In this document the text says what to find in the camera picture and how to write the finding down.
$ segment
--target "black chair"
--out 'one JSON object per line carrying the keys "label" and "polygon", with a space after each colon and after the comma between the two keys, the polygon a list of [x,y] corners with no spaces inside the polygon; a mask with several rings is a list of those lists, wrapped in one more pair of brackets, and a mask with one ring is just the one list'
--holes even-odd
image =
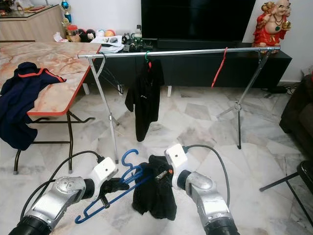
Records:
{"label": "black chair", "polygon": [[294,174],[291,174],[281,180],[278,180],[270,185],[267,185],[265,187],[260,188],[260,191],[263,192],[266,189],[269,189],[271,187],[274,187],[278,184],[281,184],[283,182],[286,182],[288,187],[290,188],[290,190],[292,191],[294,197],[296,198],[296,200],[298,201],[300,207],[302,208],[304,214],[307,216],[309,222],[311,223],[312,227],[313,227],[313,221],[311,220],[308,212],[305,210],[303,204],[301,203],[300,199],[298,198],[297,194],[295,193],[295,191],[293,190],[292,186],[290,185],[289,181],[290,179],[296,177],[300,175],[302,180],[304,181],[304,183],[307,185],[307,187],[309,188],[309,190],[311,191],[311,193],[313,194],[313,162],[312,161],[303,161],[301,162],[298,166],[297,166],[297,172]]}

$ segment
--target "black clothing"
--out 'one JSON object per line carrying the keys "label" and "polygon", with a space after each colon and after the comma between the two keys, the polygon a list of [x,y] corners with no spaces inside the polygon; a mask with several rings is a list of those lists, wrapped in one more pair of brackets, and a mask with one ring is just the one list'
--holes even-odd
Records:
{"label": "black clothing", "polygon": [[0,138],[13,148],[26,150],[37,136],[37,130],[26,125],[32,122],[27,112],[43,88],[65,81],[34,63],[19,64],[0,92]]}
{"label": "black clothing", "polygon": [[162,85],[164,78],[161,61],[155,60],[151,68],[148,63],[144,63],[141,74],[127,92],[125,104],[131,112],[135,105],[136,136],[139,142],[145,139],[150,123],[158,119]]}
{"label": "black clothing", "polygon": [[149,163],[141,163],[140,165],[144,169],[143,176],[135,180],[136,183],[149,175],[153,175],[153,177],[135,188],[133,208],[140,214],[150,211],[151,215],[157,219],[175,220],[177,206],[172,191],[173,175],[168,173],[160,182],[155,181],[157,175],[165,170],[173,171],[173,168],[167,164],[164,156],[154,155],[150,156]]}

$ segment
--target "clothes rail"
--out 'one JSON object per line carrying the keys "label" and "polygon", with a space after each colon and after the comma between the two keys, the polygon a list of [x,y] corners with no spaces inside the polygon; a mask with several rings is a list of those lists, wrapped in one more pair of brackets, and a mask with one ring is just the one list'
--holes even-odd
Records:
{"label": "clothes rail", "polygon": [[[259,55],[259,66],[256,69],[254,75],[252,76],[249,84],[247,85],[245,91],[243,92],[241,98],[239,99],[238,102],[235,103],[235,106],[232,108],[227,109],[226,111],[222,112],[219,114],[217,117],[221,117],[222,115],[232,111],[236,110],[237,111],[237,120],[238,120],[238,125],[237,125],[237,130],[238,130],[238,145],[237,147],[241,149],[241,119],[240,119],[240,111],[242,109],[241,104],[250,90],[250,88],[253,86],[255,80],[258,78],[262,68],[266,64],[270,54],[273,51],[280,50],[280,47],[244,47],[244,48],[228,48],[227,53],[229,52],[248,52],[248,51],[256,51],[258,52]],[[195,55],[195,54],[211,54],[211,53],[224,53],[225,49],[204,49],[204,50],[176,50],[176,51],[155,51],[155,52],[148,52],[148,56],[167,56],[167,55]],[[114,150],[115,150],[115,162],[118,163],[118,154],[117,154],[117,147],[116,147],[116,140],[115,140],[115,134],[114,134],[114,126],[113,122],[115,122],[117,125],[119,125],[119,122],[116,121],[116,119],[113,117],[112,112],[110,111],[109,105],[107,103],[107,100],[105,98],[105,95],[103,93],[103,90],[101,88],[100,82],[99,82],[99,75],[103,69],[105,60],[108,58],[113,58],[113,57],[133,57],[133,56],[145,56],[147,53],[146,52],[135,52],[135,53],[109,53],[109,54],[85,54],[85,55],[77,55],[78,58],[87,58],[92,74],[94,76],[94,79],[96,81],[96,84],[98,86],[101,98],[106,106],[106,109],[109,113],[109,121],[110,121],[110,128],[111,128],[111,135],[112,135],[112,141],[114,144]],[[94,64],[92,59],[95,58],[103,58],[102,63],[100,66],[100,69],[98,72],[96,72]]]}

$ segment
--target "tv screen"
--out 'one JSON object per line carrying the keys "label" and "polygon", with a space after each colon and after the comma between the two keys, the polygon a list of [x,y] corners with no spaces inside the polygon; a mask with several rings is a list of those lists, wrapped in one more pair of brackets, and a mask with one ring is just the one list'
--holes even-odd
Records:
{"label": "tv screen", "polygon": [[242,41],[255,0],[141,0],[143,38]]}

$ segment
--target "sofa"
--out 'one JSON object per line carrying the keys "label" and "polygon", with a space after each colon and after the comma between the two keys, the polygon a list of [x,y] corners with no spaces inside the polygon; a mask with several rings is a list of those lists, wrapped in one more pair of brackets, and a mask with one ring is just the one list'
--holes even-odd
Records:
{"label": "sofa", "polygon": [[292,133],[313,157],[313,75],[305,76],[294,91],[279,125],[285,133]]}

